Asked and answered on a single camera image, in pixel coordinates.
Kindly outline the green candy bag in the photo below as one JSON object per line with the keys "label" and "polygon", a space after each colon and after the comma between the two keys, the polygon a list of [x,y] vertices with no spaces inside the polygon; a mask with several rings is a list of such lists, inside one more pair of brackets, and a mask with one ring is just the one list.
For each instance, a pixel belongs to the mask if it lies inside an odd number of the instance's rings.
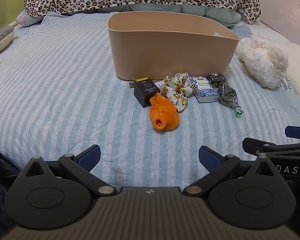
{"label": "green candy bag", "polygon": [[243,111],[238,103],[237,93],[235,89],[229,85],[227,79],[215,82],[213,86],[218,90],[220,103],[234,110],[238,118],[241,117]]}

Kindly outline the blue white tissue pack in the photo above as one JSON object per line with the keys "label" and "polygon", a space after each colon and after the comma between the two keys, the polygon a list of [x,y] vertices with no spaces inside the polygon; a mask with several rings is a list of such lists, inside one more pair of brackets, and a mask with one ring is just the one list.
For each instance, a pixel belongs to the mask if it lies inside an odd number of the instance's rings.
{"label": "blue white tissue pack", "polygon": [[218,89],[213,87],[206,77],[191,76],[190,81],[194,89],[194,95],[199,103],[211,103],[218,100]]}

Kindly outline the sunflower print fabric scrunchie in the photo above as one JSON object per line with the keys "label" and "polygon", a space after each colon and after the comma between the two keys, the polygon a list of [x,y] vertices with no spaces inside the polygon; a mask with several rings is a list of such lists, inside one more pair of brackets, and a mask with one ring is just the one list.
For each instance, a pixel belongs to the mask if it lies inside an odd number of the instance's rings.
{"label": "sunflower print fabric scrunchie", "polygon": [[188,105],[188,97],[194,93],[189,74],[166,76],[160,85],[160,93],[174,104],[178,113],[183,112]]}

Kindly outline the orange sock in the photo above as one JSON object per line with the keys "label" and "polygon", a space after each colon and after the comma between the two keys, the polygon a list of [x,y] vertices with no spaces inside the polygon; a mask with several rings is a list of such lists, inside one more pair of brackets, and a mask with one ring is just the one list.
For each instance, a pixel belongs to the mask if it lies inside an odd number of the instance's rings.
{"label": "orange sock", "polygon": [[150,103],[149,116],[155,129],[170,131],[178,127],[180,118],[173,103],[160,93],[152,96]]}

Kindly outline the small dark patterned box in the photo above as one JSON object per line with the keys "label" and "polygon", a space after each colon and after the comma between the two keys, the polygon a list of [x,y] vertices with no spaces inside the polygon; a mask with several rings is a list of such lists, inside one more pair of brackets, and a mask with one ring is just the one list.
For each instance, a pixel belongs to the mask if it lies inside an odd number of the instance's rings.
{"label": "small dark patterned box", "polygon": [[206,78],[211,83],[222,82],[222,81],[224,81],[226,79],[226,77],[223,74],[210,74],[210,75],[207,75]]}

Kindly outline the white fluffy plush toy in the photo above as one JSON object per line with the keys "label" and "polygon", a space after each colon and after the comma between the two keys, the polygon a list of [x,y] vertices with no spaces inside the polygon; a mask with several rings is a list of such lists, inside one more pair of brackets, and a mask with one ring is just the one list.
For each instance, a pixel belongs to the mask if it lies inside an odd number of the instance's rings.
{"label": "white fluffy plush toy", "polygon": [[289,55],[285,48],[261,35],[241,39],[236,54],[249,74],[262,87],[279,87],[287,74]]}

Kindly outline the blue striped bed sheet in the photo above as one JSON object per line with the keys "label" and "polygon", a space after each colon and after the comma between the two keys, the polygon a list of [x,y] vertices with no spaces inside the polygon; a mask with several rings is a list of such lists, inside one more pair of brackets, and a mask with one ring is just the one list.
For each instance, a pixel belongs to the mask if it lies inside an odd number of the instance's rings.
{"label": "blue striped bed sheet", "polygon": [[149,110],[114,71],[109,14],[60,16],[18,28],[0,54],[0,152],[17,166],[34,155],[56,160],[97,144],[93,174],[116,187],[186,187],[203,177],[206,145],[241,159],[242,140],[290,144],[288,125],[300,126],[300,98],[292,89],[262,88],[234,57],[226,71],[243,115],[221,103],[190,97],[177,129],[153,128]]}

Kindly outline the black relay cube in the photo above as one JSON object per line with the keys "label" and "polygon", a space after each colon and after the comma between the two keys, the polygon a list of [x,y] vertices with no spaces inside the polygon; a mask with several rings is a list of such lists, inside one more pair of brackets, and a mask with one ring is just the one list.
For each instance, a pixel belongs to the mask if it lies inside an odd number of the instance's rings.
{"label": "black relay cube", "polygon": [[160,92],[153,80],[147,77],[130,82],[129,87],[134,89],[134,96],[143,108],[150,106],[150,98]]}

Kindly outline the teal quilted comforter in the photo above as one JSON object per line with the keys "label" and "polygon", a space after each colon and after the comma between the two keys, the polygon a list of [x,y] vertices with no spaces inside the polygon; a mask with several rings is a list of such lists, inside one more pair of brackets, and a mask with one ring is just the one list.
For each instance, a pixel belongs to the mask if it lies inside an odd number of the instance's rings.
{"label": "teal quilted comforter", "polygon": [[234,9],[207,7],[205,5],[173,5],[138,3],[97,9],[97,12],[127,12],[127,11],[164,11],[178,12],[210,18],[225,27],[233,27],[241,21],[241,15]]}

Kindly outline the beige plastic storage bin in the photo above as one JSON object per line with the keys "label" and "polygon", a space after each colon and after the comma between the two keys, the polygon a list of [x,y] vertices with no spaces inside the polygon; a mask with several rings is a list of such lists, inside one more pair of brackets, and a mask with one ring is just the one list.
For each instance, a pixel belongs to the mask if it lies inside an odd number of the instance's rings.
{"label": "beige plastic storage bin", "polygon": [[122,80],[223,74],[240,41],[209,18],[163,11],[115,13],[108,33],[115,73]]}

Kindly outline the grey beige cushion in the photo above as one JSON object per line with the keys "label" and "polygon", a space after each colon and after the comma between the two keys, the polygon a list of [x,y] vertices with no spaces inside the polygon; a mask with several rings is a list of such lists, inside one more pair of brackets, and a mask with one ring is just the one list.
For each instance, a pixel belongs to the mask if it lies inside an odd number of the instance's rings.
{"label": "grey beige cushion", "polygon": [[0,52],[6,49],[6,47],[14,39],[14,27],[7,25],[0,29]]}

